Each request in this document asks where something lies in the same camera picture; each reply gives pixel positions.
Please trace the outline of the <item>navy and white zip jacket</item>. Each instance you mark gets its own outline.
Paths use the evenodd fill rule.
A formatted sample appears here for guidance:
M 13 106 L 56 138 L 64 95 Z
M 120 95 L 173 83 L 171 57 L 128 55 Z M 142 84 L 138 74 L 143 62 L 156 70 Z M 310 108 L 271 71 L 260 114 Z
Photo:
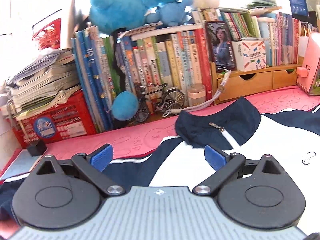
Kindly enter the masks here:
M 187 186 L 190 189 L 216 172 L 205 147 L 260 159 L 276 158 L 306 199 L 301 222 L 319 213 L 319 107 L 261 114 L 245 98 L 208 116 L 181 112 L 176 134 L 140 158 L 112 160 L 103 174 L 124 187 Z

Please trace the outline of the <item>pink bunny print mat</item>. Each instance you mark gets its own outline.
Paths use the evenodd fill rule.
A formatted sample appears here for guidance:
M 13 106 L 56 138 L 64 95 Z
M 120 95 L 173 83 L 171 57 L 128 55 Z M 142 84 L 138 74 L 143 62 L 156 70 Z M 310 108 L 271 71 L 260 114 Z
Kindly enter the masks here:
M 278 113 L 285 109 L 308 111 L 316 106 L 319 107 L 319 97 L 308 96 L 295 86 L 247 96 L 245 99 L 261 114 Z M 212 115 L 232 103 L 234 102 L 223 103 L 191 114 L 196 116 Z M 104 144 L 111 144 L 113 160 L 144 157 L 153 153 L 164 138 L 175 136 L 177 119 L 178 116 L 99 135 L 56 142 L 48 146 L 48 152 L 59 159 L 69 159 L 76 153 L 90 153 Z M 319 213 L 315 215 L 314 220 L 307 219 L 305 222 L 301 222 L 300 219 L 298 226 L 305 233 L 319 231 Z

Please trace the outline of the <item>red plastic crate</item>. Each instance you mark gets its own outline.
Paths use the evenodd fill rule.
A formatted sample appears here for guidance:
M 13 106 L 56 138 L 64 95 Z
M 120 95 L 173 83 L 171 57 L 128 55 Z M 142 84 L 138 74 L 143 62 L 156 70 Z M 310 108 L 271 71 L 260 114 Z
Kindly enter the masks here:
M 23 148 L 36 140 L 49 144 L 97 133 L 80 90 L 73 93 L 66 103 L 18 122 L 12 131 Z

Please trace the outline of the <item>small black box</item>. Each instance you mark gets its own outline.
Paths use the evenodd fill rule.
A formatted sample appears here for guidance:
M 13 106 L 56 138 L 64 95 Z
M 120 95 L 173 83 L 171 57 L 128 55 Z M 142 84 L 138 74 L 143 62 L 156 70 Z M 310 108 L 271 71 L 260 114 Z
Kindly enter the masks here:
M 43 140 L 35 140 L 28 144 L 27 151 L 33 157 L 42 156 L 47 151 L 47 146 Z

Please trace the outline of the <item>blue notebook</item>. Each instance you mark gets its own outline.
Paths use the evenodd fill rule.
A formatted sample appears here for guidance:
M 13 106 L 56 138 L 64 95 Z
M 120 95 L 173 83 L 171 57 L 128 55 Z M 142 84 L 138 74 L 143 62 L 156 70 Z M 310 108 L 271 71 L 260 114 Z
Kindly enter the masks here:
M 22 150 L 1 175 L 1 181 L 30 172 L 41 158 L 42 155 L 32 156 L 26 149 Z

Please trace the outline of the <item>clear small jar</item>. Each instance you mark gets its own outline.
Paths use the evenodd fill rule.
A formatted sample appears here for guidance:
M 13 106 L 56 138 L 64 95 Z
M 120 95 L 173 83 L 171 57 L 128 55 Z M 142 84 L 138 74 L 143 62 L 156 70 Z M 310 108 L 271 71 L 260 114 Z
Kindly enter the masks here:
M 189 106 L 196 106 L 206 101 L 206 88 L 203 84 L 196 83 L 187 89 Z

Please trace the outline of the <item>stack of paper booklets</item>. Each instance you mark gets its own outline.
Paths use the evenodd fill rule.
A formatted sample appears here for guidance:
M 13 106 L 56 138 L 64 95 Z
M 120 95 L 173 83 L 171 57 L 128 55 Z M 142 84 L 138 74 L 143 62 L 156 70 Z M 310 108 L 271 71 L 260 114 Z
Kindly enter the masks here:
M 1 112 L 23 120 L 65 103 L 80 89 L 72 50 L 49 50 L 5 82 Z

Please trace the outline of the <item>black miniature bicycle model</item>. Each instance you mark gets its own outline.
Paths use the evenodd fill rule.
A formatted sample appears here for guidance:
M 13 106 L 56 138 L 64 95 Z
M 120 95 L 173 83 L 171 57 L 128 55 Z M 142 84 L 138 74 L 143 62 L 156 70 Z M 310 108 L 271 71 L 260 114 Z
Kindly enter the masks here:
M 146 86 L 139 86 L 138 110 L 134 115 L 137 122 L 143 123 L 149 118 L 151 111 L 148 103 L 155 113 L 164 114 L 167 110 L 182 109 L 185 95 L 178 87 L 169 87 L 167 83 L 160 85 L 150 83 Z

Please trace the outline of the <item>white pocket printer box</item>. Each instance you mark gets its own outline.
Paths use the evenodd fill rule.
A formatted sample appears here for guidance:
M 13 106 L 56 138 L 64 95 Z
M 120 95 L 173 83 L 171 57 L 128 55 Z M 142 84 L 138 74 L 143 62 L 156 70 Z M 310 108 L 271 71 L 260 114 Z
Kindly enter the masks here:
M 267 67 L 263 40 L 232 41 L 232 47 L 238 71 L 249 72 Z

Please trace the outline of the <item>row of upright books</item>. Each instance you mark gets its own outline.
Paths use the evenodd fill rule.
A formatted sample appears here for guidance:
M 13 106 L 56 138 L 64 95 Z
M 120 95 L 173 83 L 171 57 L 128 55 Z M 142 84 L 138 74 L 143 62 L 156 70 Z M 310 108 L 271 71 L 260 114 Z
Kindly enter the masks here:
M 136 29 L 120 33 L 116 41 L 90 26 L 77 31 L 71 43 L 85 102 L 99 133 L 134 119 L 139 86 L 176 86 L 185 95 L 184 107 L 189 106 L 190 85 L 203 84 L 206 100 L 213 97 L 206 35 L 198 25 Z

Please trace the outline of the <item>pink toy house box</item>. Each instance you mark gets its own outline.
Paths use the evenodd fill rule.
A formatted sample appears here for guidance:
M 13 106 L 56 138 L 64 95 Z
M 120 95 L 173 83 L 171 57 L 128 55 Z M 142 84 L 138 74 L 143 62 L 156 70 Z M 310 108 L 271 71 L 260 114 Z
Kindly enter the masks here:
M 319 33 L 309 35 L 304 60 L 297 67 L 296 84 L 309 95 L 319 95 Z

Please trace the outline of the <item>row of thin right books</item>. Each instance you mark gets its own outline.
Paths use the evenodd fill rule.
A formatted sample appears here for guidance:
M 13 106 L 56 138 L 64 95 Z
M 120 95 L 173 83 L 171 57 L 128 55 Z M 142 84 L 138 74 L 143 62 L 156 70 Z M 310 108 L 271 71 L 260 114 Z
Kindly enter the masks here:
M 255 16 L 249 11 L 214 8 L 198 8 L 194 14 L 197 24 L 224 22 L 234 42 L 263 39 L 268 66 L 299 61 L 302 23 L 291 14 L 271 12 Z

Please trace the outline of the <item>blue plush toy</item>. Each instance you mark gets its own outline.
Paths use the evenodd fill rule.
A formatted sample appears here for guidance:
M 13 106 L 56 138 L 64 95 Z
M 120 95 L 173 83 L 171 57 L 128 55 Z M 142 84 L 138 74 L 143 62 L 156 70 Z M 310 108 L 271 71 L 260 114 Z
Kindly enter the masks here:
M 116 41 L 124 30 L 161 21 L 169 27 L 186 19 L 185 7 L 193 0 L 90 0 L 89 19 L 93 25 Z

